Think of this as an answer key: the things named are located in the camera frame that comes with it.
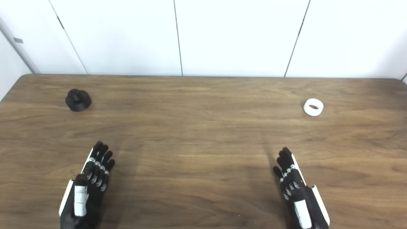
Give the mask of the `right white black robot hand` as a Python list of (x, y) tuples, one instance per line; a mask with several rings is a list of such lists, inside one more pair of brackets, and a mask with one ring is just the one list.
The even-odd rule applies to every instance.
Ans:
[(279, 151), (273, 172), (289, 213), (290, 229), (328, 229), (330, 217), (316, 185), (308, 186), (294, 154)]

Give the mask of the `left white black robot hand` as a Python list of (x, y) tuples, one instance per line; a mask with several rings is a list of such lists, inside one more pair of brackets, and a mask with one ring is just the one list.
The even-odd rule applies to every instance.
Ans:
[(115, 165), (108, 145), (96, 142), (83, 168), (66, 187), (59, 207), (61, 229), (98, 229), (103, 217), (102, 201)]

